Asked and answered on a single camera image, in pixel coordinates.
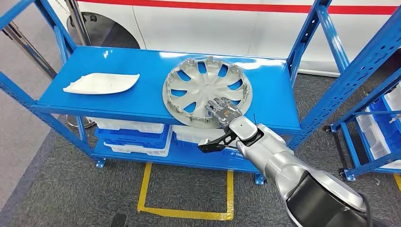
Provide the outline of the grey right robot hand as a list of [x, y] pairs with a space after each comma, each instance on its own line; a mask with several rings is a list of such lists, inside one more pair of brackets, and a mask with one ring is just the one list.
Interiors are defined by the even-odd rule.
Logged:
[[205, 105], [208, 114], [216, 118], [222, 129], [226, 130], [229, 124], [243, 115], [241, 110], [226, 97], [215, 97]]

